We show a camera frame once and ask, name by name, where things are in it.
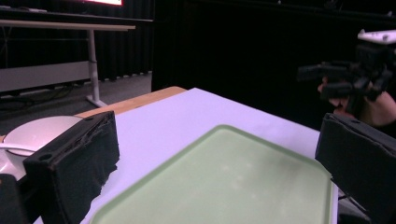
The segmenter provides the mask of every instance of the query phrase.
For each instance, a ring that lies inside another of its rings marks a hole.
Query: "white table surface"
[[[217,125],[234,126],[309,158],[315,156],[319,137],[316,130],[199,89],[122,113],[116,116],[116,122],[118,170],[110,175],[81,223],[89,223],[103,204]],[[338,188],[334,186],[333,190],[335,224]]]

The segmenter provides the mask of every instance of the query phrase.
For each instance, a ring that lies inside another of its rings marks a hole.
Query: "white bowl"
[[[37,151],[81,120],[82,118],[76,116],[55,116],[36,119],[12,130],[3,139],[3,142],[26,145]],[[23,171],[23,160],[32,154],[33,152],[24,150],[6,150],[6,155],[11,163],[17,169]]]

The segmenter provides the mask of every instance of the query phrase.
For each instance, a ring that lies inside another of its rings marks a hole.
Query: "black cloth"
[[[356,119],[327,114],[316,151],[332,181],[374,223],[396,212],[396,139]]]
[[[29,223],[13,175],[0,174],[0,223]]]
[[[86,118],[23,161],[45,223],[80,223],[120,158],[113,112]]]

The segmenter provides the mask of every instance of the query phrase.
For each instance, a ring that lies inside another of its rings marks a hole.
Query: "black backdrop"
[[[122,7],[68,0],[8,0],[2,5],[42,8],[51,12],[84,13],[130,19],[153,18],[153,0],[124,0]],[[88,60],[85,31],[3,27],[0,68]],[[152,69],[152,28],[129,32],[95,32],[99,79],[116,79]]]
[[[354,61],[361,29],[396,28],[395,3],[276,2],[174,0],[170,28],[154,39],[152,89],[196,87],[318,130],[333,108],[319,100],[320,80],[296,81],[298,67]]]

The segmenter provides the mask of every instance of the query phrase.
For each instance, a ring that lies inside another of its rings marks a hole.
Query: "white plate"
[[[26,145],[39,150],[81,120],[82,118],[76,116],[54,116],[36,119],[12,130],[3,139],[3,142]],[[0,154],[0,173],[15,175],[17,179],[21,178],[24,176],[21,162],[31,154],[17,149],[7,150],[6,152],[2,150]]]

